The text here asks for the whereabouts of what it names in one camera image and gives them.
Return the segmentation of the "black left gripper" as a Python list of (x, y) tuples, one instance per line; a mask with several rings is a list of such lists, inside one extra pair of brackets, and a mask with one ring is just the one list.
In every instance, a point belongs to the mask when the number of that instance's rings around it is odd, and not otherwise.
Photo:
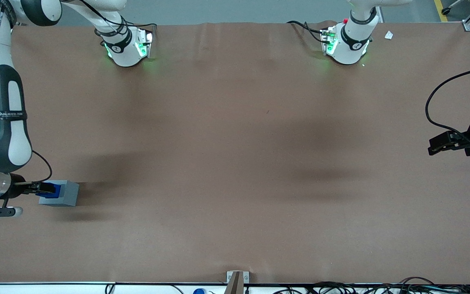
[(428, 147), (429, 156), (450, 149), (451, 139), (458, 146), (458, 149), (464, 149), (466, 156), (470, 156), (470, 124), (465, 132), (446, 131), (431, 138)]

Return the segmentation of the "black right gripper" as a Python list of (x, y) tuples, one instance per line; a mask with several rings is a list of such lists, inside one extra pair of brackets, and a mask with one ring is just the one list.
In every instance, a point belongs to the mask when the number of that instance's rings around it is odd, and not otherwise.
[(34, 190), (36, 195), (54, 195), (55, 184), (48, 182), (26, 182), (25, 178), (18, 174), (10, 174), (9, 199), (17, 198), (22, 194)]

